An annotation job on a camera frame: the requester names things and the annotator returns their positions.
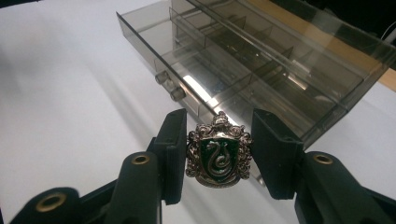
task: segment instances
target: crest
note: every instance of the crest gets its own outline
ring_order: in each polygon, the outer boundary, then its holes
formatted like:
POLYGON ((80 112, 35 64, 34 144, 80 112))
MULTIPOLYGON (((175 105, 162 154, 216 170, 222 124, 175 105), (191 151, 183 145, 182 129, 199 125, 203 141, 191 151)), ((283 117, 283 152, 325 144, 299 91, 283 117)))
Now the crest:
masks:
POLYGON ((234 126, 224 112, 212 124, 198 124, 189 133, 186 174, 211 188, 227 188, 248 179, 252 139, 245 126, 234 126))

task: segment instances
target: ring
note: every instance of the ring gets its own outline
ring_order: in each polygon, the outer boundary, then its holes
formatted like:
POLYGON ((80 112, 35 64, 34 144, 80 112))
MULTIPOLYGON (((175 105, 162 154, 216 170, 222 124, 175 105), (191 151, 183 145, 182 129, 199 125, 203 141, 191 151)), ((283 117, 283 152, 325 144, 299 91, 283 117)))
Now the ring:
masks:
POLYGON ((248 179, 253 140, 244 129, 244 125, 232 125, 223 111, 212 124, 198 124, 189 132, 186 175, 216 189, 248 179))

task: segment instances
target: green enamel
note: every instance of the green enamel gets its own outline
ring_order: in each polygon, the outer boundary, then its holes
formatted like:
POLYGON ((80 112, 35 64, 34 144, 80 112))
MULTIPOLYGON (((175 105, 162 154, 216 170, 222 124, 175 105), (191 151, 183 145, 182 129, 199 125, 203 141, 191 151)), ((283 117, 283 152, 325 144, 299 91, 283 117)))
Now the green enamel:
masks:
POLYGON ((201 163, 203 165, 203 168, 205 169, 206 174, 218 183, 221 183, 222 181, 227 179, 227 177, 230 176, 237 164, 238 148, 239 143, 237 140, 234 139, 210 138, 201 140, 201 163), (228 150, 228 154, 230 155, 231 168, 229 169, 218 167, 214 163, 216 158, 221 156, 224 158, 226 157, 226 150, 228 150))

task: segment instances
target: white table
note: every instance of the white table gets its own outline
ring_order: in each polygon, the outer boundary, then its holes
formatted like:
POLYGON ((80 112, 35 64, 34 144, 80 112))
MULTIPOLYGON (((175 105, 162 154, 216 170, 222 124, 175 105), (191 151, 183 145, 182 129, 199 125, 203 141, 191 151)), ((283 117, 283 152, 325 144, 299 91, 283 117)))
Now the white table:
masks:
MULTIPOLYGON (((180 105, 124 39, 116 11, 153 1, 46 0, 0 9, 0 206, 8 223, 55 187, 85 195, 117 178, 180 105)), ((396 95, 376 84, 310 150, 338 157, 363 186, 396 198, 396 95)), ((188 129, 195 121, 189 118, 188 129)), ((293 202, 254 180, 226 190, 185 178, 163 223, 297 223, 293 202)))

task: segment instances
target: plastic drawer organizer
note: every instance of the plastic drawer organizer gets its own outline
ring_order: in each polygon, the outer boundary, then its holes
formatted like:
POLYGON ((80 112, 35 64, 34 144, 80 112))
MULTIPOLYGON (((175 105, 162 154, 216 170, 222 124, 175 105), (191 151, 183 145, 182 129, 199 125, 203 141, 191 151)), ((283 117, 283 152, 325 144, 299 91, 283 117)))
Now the plastic drawer organizer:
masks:
POLYGON ((202 122, 249 130, 277 114, 309 147, 395 61, 396 49, 300 1, 173 0, 119 15, 158 83, 202 122))

